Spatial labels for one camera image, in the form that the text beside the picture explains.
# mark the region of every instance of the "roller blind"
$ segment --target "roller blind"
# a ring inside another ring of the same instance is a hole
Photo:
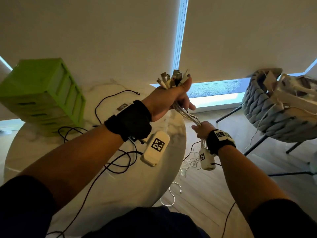
[[[82,85],[172,70],[180,0],[1,0],[0,55],[62,57]]]
[[[317,0],[189,0],[179,67],[200,82],[304,72],[317,58],[316,10]]]

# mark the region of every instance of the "light wood flooring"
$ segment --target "light wood flooring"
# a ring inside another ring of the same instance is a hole
[[[231,110],[197,113],[196,116],[200,121],[207,120],[216,126],[216,120]],[[199,139],[196,138],[195,132],[191,129],[193,123],[186,120],[185,124],[187,154],[192,144]],[[220,121],[218,128],[228,132],[235,139],[237,148],[241,152],[244,152],[256,131],[256,128],[249,123],[241,110]],[[252,144],[260,137],[261,134],[258,132],[253,138]],[[267,174],[308,170],[307,162],[317,151],[317,140],[306,141],[289,155],[285,154],[285,151],[292,145],[268,138],[249,154],[248,158]],[[284,176],[273,179],[306,213],[317,220],[317,185],[311,176]],[[171,211],[189,215],[196,225],[203,228],[210,237],[220,238],[226,216],[234,202],[225,182],[222,168],[217,166],[213,171],[190,168],[187,170],[186,177],[178,176],[175,181],[181,184],[182,193],[180,194],[176,184],[172,184],[171,190],[176,201]],[[167,191],[162,197],[162,201],[171,204],[173,197]],[[247,222],[236,205],[228,218],[224,237],[253,237]]]

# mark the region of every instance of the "white marble tabletop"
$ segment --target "white marble tabletop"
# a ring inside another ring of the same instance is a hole
[[[104,100],[97,110],[101,120],[110,117],[113,111],[122,103],[143,99],[154,88],[150,85],[125,87],[113,80],[111,83],[83,87],[83,93],[87,99],[84,112],[84,128],[90,130],[93,128],[92,125],[98,124],[94,109],[102,98],[127,89],[140,92],[141,95],[124,92]],[[110,220],[127,213],[133,208],[150,207],[169,188],[179,171],[185,153],[186,129],[184,120],[180,114],[172,110],[160,120],[151,123],[151,125],[153,133],[164,130],[171,138],[162,160],[156,167],[152,168],[143,163],[140,160],[140,155],[138,155],[136,163],[123,174],[113,174],[106,170],[94,184],[82,211],[65,232],[66,235],[82,236],[89,231],[101,228]],[[71,139],[77,135],[72,134],[68,138]],[[4,173],[5,181],[14,177],[19,171],[62,143],[61,137],[42,137],[36,134],[29,124],[24,124],[14,138],[7,156]],[[146,148],[146,145],[142,145],[139,141],[135,144],[138,151],[143,152]],[[120,149],[126,152],[132,151],[133,145],[128,141]],[[110,161],[120,154],[122,153],[116,152]],[[127,156],[118,160],[118,164],[126,165],[127,163]],[[110,168],[114,171],[124,169],[115,166]],[[91,183],[53,216],[49,231],[64,230],[68,226],[81,207]]]

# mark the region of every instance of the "black shirt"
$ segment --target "black shirt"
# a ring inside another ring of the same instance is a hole
[[[54,211],[53,196],[41,182],[31,176],[15,177],[0,187],[0,236],[45,237]],[[317,234],[316,222],[290,200],[267,201],[256,208],[248,220],[255,238]],[[163,207],[136,208],[84,237],[123,236],[208,237],[189,216]]]

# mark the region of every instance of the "wrist band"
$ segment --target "wrist band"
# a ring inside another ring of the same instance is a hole
[[[140,100],[131,105],[123,104],[117,110],[120,112],[106,120],[105,126],[120,135],[123,141],[131,137],[145,139],[151,133],[151,113]]]
[[[233,138],[228,133],[219,129],[215,129],[209,133],[206,143],[209,151],[216,155],[218,155],[219,149],[225,145],[232,145],[236,148]]]

